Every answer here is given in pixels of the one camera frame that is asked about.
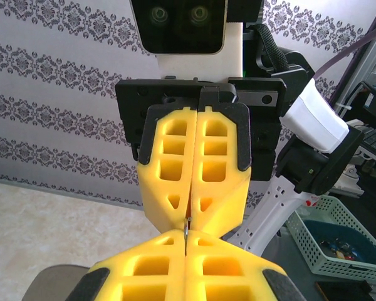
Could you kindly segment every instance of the beige floor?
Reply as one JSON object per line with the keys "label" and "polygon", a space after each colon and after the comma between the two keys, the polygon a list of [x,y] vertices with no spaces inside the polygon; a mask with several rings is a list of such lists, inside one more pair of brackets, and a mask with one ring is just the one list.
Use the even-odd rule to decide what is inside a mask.
{"label": "beige floor", "polygon": [[89,267],[158,233],[141,211],[0,184],[0,301],[46,267]]}

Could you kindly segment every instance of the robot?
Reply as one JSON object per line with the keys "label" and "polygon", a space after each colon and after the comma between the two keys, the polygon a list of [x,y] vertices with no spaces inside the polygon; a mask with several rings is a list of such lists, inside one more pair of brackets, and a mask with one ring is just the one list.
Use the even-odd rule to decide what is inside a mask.
{"label": "robot", "polygon": [[[274,44],[261,1],[131,5],[164,79],[115,89],[145,214],[162,234],[97,263],[67,301],[304,300],[259,256],[295,209],[336,183],[363,134],[317,92],[306,60]],[[281,125],[294,136],[276,159]],[[270,179],[220,240],[243,222],[249,182]]]}

